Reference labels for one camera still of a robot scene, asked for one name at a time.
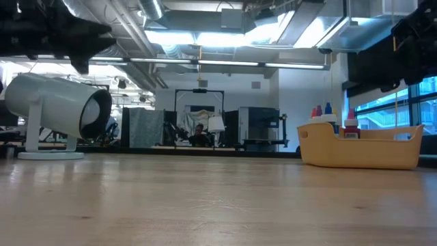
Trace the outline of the white draped cloth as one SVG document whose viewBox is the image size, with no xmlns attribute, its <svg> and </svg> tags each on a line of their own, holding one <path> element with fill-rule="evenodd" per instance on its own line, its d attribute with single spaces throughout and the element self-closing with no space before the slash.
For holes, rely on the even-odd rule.
<svg viewBox="0 0 437 246">
<path fill-rule="evenodd" d="M 214 115 L 213 112 L 202 109 L 201 111 L 185 112 L 178 116 L 177 126 L 185 130 L 189 136 L 195 134 L 196 126 L 201 124 L 203 129 L 208 128 L 208 120 Z"/>
</svg>

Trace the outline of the round metal air duct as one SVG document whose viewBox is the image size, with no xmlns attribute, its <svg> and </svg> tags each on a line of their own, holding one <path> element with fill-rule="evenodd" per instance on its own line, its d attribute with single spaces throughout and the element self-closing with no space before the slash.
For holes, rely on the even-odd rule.
<svg viewBox="0 0 437 246">
<path fill-rule="evenodd" d="M 161 0 L 138 0 L 138 2 L 146 19 L 156 21 L 163 17 L 165 11 Z"/>
</svg>

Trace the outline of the long linear ceiling light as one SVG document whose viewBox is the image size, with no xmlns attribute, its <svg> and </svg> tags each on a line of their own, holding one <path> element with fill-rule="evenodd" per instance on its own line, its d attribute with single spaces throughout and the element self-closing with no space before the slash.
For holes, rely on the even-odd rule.
<svg viewBox="0 0 437 246">
<path fill-rule="evenodd" d="M 0 59 L 28 59 L 28 60 L 50 60 L 50 61 L 70 61 L 73 62 L 80 57 L 77 55 L 54 55 L 50 53 L 30 54 L 25 53 L 2 53 Z M 110 63 L 110 64 L 175 64 L 175 65 L 195 65 L 195 66 L 241 66 L 249 68 L 278 68 L 278 69 L 303 69 L 303 70 L 327 70 L 327 64 L 299 64 L 281 62 L 262 62 L 262 61 L 235 61 L 235 60 L 213 60 L 213 59 L 189 59 L 189 58 L 156 58 L 156 57 L 120 57 L 120 56 L 84 56 L 86 62 Z"/>
</svg>

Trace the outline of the rectangular metal air duct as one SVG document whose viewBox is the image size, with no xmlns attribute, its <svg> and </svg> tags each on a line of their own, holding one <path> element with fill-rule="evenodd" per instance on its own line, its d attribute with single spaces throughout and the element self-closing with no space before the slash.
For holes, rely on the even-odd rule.
<svg viewBox="0 0 437 246">
<path fill-rule="evenodd" d="M 319 16 L 299 37 L 294 48 L 358 52 L 386 38 L 391 27 L 389 18 Z"/>
</svg>

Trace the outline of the person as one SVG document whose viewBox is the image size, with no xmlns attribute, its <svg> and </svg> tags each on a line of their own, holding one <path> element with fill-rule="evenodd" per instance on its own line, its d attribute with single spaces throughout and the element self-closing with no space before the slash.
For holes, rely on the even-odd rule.
<svg viewBox="0 0 437 246">
<path fill-rule="evenodd" d="M 195 127 L 195 134 L 188 138 L 192 147 L 210 147 L 211 142 L 207 135 L 203 134 L 203 124 L 198 124 Z"/>
</svg>

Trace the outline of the black metal frame rig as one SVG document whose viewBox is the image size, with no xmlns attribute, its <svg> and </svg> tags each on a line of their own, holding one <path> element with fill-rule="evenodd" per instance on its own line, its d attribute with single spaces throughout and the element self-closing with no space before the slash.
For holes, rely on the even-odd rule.
<svg viewBox="0 0 437 246">
<path fill-rule="evenodd" d="M 192 92 L 194 94 L 207 94 L 207 93 L 220 93 L 222 96 L 221 99 L 221 113 L 225 112 L 225 91 L 223 90 L 207 90 L 207 89 L 201 89 L 201 88 L 197 88 L 197 89 L 175 89 L 175 93 L 174 93 L 174 100 L 173 100 L 173 111 L 176 112 L 177 111 L 177 104 L 178 104 L 178 93 L 179 92 Z"/>
</svg>

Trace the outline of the window with dark frame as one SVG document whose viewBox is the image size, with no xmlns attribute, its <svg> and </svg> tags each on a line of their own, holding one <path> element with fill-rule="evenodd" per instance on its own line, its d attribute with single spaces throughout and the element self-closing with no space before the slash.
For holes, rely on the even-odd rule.
<svg viewBox="0 0 437 246">
<path fill-rule="evenodd" d="M 437 135 L 437 76 L 416 85 L 402 83 L 390 92 L 375 89 L 351 96 L 348 105 L 363 130 L 422 124 L 424 135 Z"/>
</svg>

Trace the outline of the black metal stand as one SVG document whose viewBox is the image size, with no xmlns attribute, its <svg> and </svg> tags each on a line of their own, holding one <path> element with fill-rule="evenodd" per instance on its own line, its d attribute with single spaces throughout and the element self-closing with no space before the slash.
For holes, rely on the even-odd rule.
<svg viewBox="0 0 437 246">
<path fill-rule="evenodd" d="M 242 148 L 253 152 L 278 152 L 279 146 L 287 148 L 287 115 L 270 116 L 248 121 Z"/>
</svg>

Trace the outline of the large red food coloring bottle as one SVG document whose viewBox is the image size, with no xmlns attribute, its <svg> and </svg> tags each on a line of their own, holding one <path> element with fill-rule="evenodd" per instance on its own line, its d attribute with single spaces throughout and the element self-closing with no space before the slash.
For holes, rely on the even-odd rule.
<svg viewBox="0 0 437 246">
<path fill-rule="evenodd" d="M 322 119 L 316 116 L 316 108 L 313 108 L 312 112 L 311 112 L 311 117 L 308 120 L 308 123 L 309 124 L 317 124 L 317 123 L 320 123 L 321 121 L 322 121 Z"/>
</svg>

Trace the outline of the black aluminium table frame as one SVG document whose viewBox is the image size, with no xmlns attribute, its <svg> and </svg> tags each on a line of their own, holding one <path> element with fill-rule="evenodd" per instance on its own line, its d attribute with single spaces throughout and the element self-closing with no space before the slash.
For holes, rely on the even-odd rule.
<svg viewBox="0 0 437 246">
<path fill-rule="evenodd" d="M 114 148 L 114 147 L 92 147 L 79 146 L 77 152 L 86 154 L 153 154 L 153 155 L 174 155 L 174 156 L 226 156 L 226 157 L 247 157 L 247 158 L 278 158 L 278 159 L 300 159 L 298 152 L 246 152 L 235 150 L 224 150 L 223 148 L 211 149 L 192 147 L 185 149 L 165 148 L 156 146 L 155 148 Z"/>
</svg>

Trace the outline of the gray metal cabinet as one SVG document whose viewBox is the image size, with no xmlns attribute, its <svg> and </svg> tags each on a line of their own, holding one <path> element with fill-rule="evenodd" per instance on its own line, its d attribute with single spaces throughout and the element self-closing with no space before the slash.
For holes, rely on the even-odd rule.
<svg viewBox="0 0 437 246">
<path fill-rule="evenodd" d="M 240 107 L 225 112 L 225 145 L 249 152 L 277 152 L 280 145 L 279 109 Z"/>
</svg>

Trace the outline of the yellow plastic bin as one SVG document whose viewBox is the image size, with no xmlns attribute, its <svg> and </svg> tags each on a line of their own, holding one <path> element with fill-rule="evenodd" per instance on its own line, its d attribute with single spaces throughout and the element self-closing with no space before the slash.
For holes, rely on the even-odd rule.
<svg viewBox="0 0 437 246">
<path fill-rule="evenodd" d="M 319 167 L 414 169 L 424 125 L 362 130 L 361 137 L 336 136 L 327 122 L 297 128 L 303 163 Z"/>
</svg>

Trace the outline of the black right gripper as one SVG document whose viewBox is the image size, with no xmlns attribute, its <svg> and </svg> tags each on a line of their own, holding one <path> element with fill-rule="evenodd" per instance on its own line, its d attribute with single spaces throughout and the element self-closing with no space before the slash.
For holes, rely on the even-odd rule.
<svg viewBox="0 0 437 246">
<path fill-rule="evenodd" d="M 351 82 L 383 92 L 437 76 L 437 0 L 423 0 L 391 30 L 397 48 L 351 54 Z"/>
</svg>

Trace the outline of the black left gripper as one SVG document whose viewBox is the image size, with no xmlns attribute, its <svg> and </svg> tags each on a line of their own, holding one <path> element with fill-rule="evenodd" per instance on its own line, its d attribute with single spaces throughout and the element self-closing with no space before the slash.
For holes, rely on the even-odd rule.
<svg viewBox="0 0 437 246">
<path fill-rule="evenodd" d="M 0 0 L 0 57 L 68 56 L 79 74 L 88 74 L 89 60 L 116 43 L 99 37 L 109 32 L 72 15 L 62 0 Z"/>
</svg>

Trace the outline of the white cylindrical projector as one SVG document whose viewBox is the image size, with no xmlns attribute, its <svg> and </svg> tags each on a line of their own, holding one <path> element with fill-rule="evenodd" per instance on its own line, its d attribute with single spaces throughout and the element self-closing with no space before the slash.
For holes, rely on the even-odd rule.
<svg viewBox="0 0 437 246">
<path fill-rule="evenodd" d="M 8 111 L 27 118 L 23 160 L 77 160 L 84 154 L 76 150 L 78 139 L 94 139 L 104 132 L 111 115 L 112 98 L 108 90 L 35 73 L 16 76 L 5 90 Z M 40 128 L 67 135 L 63 150 L 41 150 Z"/>
</svg>

